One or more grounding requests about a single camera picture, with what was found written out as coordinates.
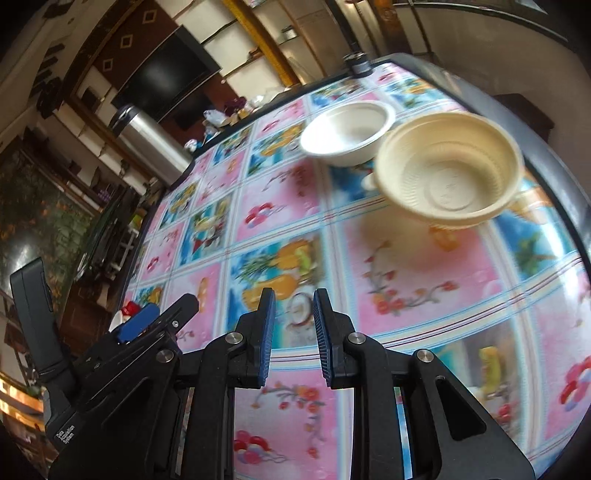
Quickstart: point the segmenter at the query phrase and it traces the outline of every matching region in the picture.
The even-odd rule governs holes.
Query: shelf
[[[262,53],[257,53],[256,55],[254,55],[253,57],[251,57],[250,59],[248,59],[246,62],[244,62],[242,65],[239,65],[238,67],[236,67],[235,69],[233,69],[232,71],[230,71],[229,73],[225,74],[223,77],[224,79],[227,79],[230,75],[234,75],[235,73],[239,72],[240,70],[242,70],[244,67],[249,66],[251,63],[257,61],[258,59],[263,58],[264,55]]]
[[[278,43],[277,45],[284,45],[284,44],[290,42],[291,40],[295,40],[296,38],[301,38],[301,37],[298,35],[297,37],[293,37],[293,38],[289,38],[287,40],[284,40],[284,41]]]
[[[201,42],[201,45],[205,45],[208,41],[213,40],[216,35],[219,35],[220,33],[222,33],[225,29],[227,29],[228,27],[232,26],[234,23],[236,23],[238,20],[235,18],[234,20],[232,20],[231,22],[228,22],[225,25],[222,25],[220,28],[218,28],[214,33],[212,33],[211,35],[208,36],[208,38],[206,38],[205,40],[203,40]]]

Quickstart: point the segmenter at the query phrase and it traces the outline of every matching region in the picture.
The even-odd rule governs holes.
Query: printed tablecloth
[[[529,174],[503,214],[449,232],[364,191],[371,162],[333,168],[303,155],[308,122],[365,99],[391,103],[398,122],[462,110],[393,63],[277,108],[203,154],[167,195],[125,301],[165,309],[195,294],[200,311],[178,336],[189,352],[232,330],[264,287],[275,290],[267,386],[236,392],[237,478],[349,478],[353,399],[320,371],[319,287],[387,348],[432,349],[540,475],[591,403],[591,294],[579,253]]]

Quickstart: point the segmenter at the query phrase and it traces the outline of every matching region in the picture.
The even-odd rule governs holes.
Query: wall
[[[410,9],[397,11],[413,52],[424,51]],[[553,120],[549,145],[591,194],[591,79],[578,57],[507,20],[448,9],[418,11],[442,67],[490,95],[520,93]]]
[[[191,6],[191,4],[199,4],[203,0],[157,0],[164,11],[172,18],[178,16],[180,12]]]
[[[359,14],[357,13],[355,6],[352,4],[345,3],[345,0],[338,0],[337,4],[341,11],[344,13],[345,18],[349,22],[349,25],[351,25],[351,29],[353,30],[353,33],[355,33],[355,37],[359,42],[361,50],[363,50],[367,55],[369,55],[373,59],[379,57],[379,52],[375,51],[375,48],[372,45],[372,42],[369,38],[369,33],[365,29],[365,26],[359,18]]]
[[[281,30],[297,22],[291,20],[277,0],[262,4],[255,10],[255,15],[279,44],[283,55],[291,63],[302,83],[311,83],[324,77],[320,63],[314,58],[302,35],[283,43]]]
[[[53,19],[43,19],[46,4],[27,23],[0,62],[0,142],[3,142],[0,151],[14,138],[15,132],[22,134],[24,127],[34,123],[32,114],[26,113],[36,101],[29,99],[29,93],[49,46],[57,41],[66,44],[66,49],[59,55],[60,61],[51,67],[54,75],[65,73],[74,57],[66,54],[69,41],[72,40],[73,44],[70,51],[77,53],[84,38],[114,0],[83,1],[76,0],[67,15]]]
[[[281,0],[281,3],[306,37],[326,74],[343,70],[343,57],[351,50],[326,4],[322,0]]]
[[[160,3],[165,5],[167,1],[160,0]],[[234,19],[220,0],[203,0],[196,2],[175,20],[179,25],[185,26],[199,42],[203,42]],[[246,62],[249,51],[255,49],[256,44],[240,23],[235,22],[204,47],[222,68],[220,74],[223,76]],[[239,96],[247,99],[263,95],[269,89],[283,87],[281,79],[265,57],[231,75],[227,80]]]

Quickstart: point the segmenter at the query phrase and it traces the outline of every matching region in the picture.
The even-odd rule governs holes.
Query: blue clip
[[[155,303],[148,303],[139,313],[127,322],[119,325],[114,333],[119,343],[131,342],[148,328],[160,316],[160,309]]]

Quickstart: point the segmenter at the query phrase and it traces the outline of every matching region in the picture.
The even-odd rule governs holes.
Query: television
[[[160,122],[219,65],[184,27],[179,27],[140,65],[111,102],[129,103]]]
[[[205,110],[213,110],[214,108],[207,95],[197,89],[170,112],[170,116],[173,117],[181,130],[187,131],[200,120],[204,120],[203,112]]]

